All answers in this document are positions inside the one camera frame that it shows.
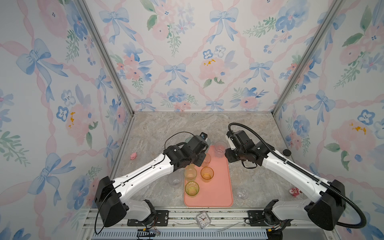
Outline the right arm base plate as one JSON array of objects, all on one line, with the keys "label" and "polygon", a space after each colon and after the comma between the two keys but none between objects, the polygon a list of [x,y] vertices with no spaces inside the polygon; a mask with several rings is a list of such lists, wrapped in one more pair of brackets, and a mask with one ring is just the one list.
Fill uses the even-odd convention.
[{"label": "right arm base plate", "polygon": [[263,210],[249,210],[244,219],[245,224],[252,227],[283,227],[291,225],[292,220],[279,220],[272,212],[265,213]]}]

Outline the orange textured cup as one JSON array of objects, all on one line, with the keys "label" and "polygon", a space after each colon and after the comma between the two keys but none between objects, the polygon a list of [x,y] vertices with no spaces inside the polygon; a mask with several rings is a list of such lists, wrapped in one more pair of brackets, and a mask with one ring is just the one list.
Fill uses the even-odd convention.
[{"label": "orange textured cup", "polygon": [[211,160],[212,160],[211,155],[210,154],[206,154],[205,159],[204,159],[204,161],[202,163],[202,167],[208,167],[210,162],[211,162]]}]

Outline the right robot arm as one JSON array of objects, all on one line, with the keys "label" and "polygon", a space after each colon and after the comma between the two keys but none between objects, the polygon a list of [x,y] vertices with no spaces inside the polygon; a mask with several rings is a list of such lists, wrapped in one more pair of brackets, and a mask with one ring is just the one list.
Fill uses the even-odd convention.
[{"label": "right robot arm", "polygon": [[335,228],[346,209],[346,202],[327,187],[321,186],[325,179],[313,176],[273,146],[262,142],[255,144],[245,131],[228,131],[227,139],[230,148],[226,149],[225,155],[230,163],[255,163],[278,174],[307,197],[305,201],[270,201],[262,217],[267,225],[276,226],[286,220],[302,220],[310,221],[327,231]]}]

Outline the green glass cup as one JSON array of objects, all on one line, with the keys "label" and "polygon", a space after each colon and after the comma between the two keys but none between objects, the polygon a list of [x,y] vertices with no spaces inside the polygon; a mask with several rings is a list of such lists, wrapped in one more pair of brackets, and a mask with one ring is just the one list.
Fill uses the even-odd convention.
[{"label": "green glass cup", "polygon": [[196,196],[200,191],[200,186],[197,182],[195,181],[190,181],[190,182],[187,182],[186,185],[185,185],[185,193],[190,196],[190,197],[194,197]]}]

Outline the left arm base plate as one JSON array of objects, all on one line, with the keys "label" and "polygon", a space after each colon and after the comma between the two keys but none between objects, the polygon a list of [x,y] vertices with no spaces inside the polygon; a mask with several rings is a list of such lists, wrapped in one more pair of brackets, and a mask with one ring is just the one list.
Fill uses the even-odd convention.
[{"label": "left arm base plate", "polygon": [[128,220],[128,227],[166,227],[169,222],[169,213],[168,210],[156,210],[153,214],[150,214],[144,221],[138,220]]}]

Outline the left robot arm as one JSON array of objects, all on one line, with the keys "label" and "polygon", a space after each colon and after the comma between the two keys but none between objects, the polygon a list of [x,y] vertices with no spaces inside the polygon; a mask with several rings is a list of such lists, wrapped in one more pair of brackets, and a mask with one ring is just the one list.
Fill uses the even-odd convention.
[{"label": "left robot arm", "polygon": [[149,200],[134,201],[131,197],[139,190],[189,165],[201,166],[206,151],[208,135],[202,132],[194,135],[188,142],[165,146],[164,151],[141,168],[110,179],[104,177],[99,181],[95,195],[97,217],[101,218],[105,228],[114,226],[124,217],[138,221],[143,226],[154,222],[156,210]]}]

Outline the yellow glass cup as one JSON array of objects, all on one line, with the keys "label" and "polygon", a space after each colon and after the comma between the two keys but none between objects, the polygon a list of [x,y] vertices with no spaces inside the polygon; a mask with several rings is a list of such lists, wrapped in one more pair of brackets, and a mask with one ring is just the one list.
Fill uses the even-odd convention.
[{"label": "yellow glass cup", "polygon": [[212,168],[210,167],[204,167],[201,169],[201,178],[202,181],[207,183],[211,181],[215,176],[215,172]]}]

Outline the clear textured cup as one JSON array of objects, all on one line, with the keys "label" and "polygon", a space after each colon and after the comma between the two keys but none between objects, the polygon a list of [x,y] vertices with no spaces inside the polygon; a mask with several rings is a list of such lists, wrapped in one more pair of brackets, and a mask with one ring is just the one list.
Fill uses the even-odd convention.
[{"label": "clear textured cup", "polygon": [[223,158],[226,153],[226,149],[228,148],[228,145],[226,142],[218,141],[214,144],[214,154],[217,158]]}]

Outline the yellow-green textured cup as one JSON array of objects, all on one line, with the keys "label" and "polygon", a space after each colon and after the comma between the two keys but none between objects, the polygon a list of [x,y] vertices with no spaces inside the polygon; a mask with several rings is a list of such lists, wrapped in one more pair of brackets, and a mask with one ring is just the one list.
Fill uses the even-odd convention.
[{"label": "yellow-green textured cup", "polygon": [[189,168],[189,169],[195,169],[196,168],[196,165],[195,164],[189,164],[186,166],[186,169]]}]

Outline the light green textured cup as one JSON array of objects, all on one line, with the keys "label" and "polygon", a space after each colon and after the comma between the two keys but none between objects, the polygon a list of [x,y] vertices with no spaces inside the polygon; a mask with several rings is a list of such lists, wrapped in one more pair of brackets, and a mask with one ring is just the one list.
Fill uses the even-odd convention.
[{"label": "light green textured cup", "polygon": [[194,181],[197,177],[197,170],[194,167],[186,167],[184,170],[184,176],[186,181]]}]

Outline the clear glass cup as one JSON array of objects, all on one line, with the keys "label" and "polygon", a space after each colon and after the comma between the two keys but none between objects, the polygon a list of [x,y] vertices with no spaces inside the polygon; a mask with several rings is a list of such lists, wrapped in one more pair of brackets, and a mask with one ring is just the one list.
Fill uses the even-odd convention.
[{"label": "clear glass cup", "polygon": [[168,175],[168,183],[171,187],[177,189],[184,181],[184,175],[180,171],[173,172]]}]

